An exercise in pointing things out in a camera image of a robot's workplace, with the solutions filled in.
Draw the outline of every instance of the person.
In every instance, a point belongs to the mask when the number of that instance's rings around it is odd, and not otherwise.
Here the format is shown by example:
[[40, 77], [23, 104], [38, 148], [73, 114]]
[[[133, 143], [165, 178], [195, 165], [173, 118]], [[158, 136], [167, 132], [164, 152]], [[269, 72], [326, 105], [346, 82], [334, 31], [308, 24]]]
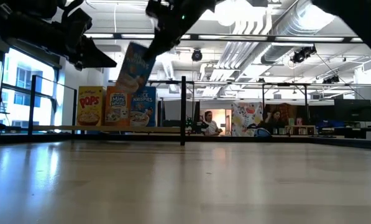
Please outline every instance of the person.
[[267, 129], [273, 133], [274, 129], [284, 128], [285, 124], [281, 120], [280, 110], [274, 110], [272, 113], [267, 113], [267, 119], [265, 119], [265, 124], [267, 124]]
[[217, 123], [213, 121], [213, 113], [207, 111], [204, 113], [204, 122], [209, 126], [206, 128], [204, 135], [205, 136], [219, 136], [222, 132], [222, 129], [219, 129]]
[[280, 122], [280, 111], [274, 110], [272, 113], [267, 113], [267, 119], [265, 119], [265, 122], [268, 124], [277, 124]]

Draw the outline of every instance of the wooden platform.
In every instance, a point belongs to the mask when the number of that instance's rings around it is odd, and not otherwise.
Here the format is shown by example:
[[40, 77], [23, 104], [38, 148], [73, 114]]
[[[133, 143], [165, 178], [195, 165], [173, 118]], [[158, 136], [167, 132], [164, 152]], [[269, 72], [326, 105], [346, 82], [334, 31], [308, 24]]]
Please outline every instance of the wooden platform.
[[3, 146], [0, 223], [371, 224], [371, 151], [224, 142]]
[[180, 128], [165, 127], [115, 127], [115, 126], [34, 126], [34, 131], [128, 131], [143, 133], [180, 133]]

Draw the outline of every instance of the poster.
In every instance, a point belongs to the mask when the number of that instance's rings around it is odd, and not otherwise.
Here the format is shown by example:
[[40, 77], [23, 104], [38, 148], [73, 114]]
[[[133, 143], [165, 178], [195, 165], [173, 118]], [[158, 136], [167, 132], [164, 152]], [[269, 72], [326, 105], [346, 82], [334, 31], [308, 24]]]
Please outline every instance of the poster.
[[156, 87], [146, 86], [131, 99], [130, 125], [156, 127]]
[[250, 125], [259, 125], [262, 122], [262, 103], [232, 103], [232, 136], [253, 137], [255, 129]]
[[156, 58], [145, 61], [142, 57], [147, 48], [131, 42], [124, 56], [116, 81], [116, 88], [126, 93], [141, 91], [147, 83]]
[[80, 86], [78, 94], [77, 125], [101, 126], [104, 121], [104, 94], [102, 86]]
[[109, 86], [106, 91], [105, 125], [129, 126], [130, 105], [131, 94]]

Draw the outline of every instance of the metal pole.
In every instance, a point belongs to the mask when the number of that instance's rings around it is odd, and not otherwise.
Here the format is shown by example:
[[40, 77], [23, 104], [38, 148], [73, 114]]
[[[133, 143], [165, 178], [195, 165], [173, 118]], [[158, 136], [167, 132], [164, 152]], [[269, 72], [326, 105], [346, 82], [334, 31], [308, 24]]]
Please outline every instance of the metal pole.
[[304, 94], [304, 100], [305, 100], [305, 118], [307, 119], [306, 120], [306, 124], [309, 124], [309, 109], [308, 109], [308, 99], [307, 99], [307, 85], [304, 85], [304, 89], [305, 89], [305, 94]]
[[163, 127], [163, 112], [165, 110], [165, 102], [163, 101], [163, 98], [161, 98], [160, 100], [160, 127]]
[[195, 104], [195, 84], [192, 84], [192, 122], [194, 122], [195, 118], [195, 111], [194, 111], [194, 104]]
[[186, 77], [181, 78], [181, 136], [180, 144], [185, 145], [185, 124], [186, 124]]
[[78, 108], [78, 90], [73, 90], [73, 111], [72, 111], [72, 126], [76, 125], [76, 109]]
[[34, 131], [34, 110], [35, 110], [35, 96], [36, 96], [36, 78], [32, 76], [32, 84], [30, 86], [30, 105], [29, 105], [29, 125], [28, 135], [32, 135]]
[[264, 84], [262, 85], [262, 116], [264, 116], [264, 109], [265, 109], [265, 92], [264, 92]]

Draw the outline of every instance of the cereal box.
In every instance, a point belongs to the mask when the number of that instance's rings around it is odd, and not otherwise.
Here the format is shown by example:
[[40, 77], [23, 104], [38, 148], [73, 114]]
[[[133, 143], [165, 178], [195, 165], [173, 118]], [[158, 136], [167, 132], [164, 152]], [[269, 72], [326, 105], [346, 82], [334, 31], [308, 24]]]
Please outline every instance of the cereal box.
[[116, 81], [118, 90], [135, 93], [144, 88], [156, 61], [156, 57], [148, 61], [142, 58], [147, 50], [148, 48], [142, 45], [132, 42], [129, 44]]
[[131, 99], [130, 125], [156, 126], [156, 87], [146, 86]]
[[104, 94], [102, 86], [80, 86], [78, 94], [77, 124], [101, 126], [104, 121]]
[[106, 93], [105, 125], [129, 126], [131, 94], [109, 86]]

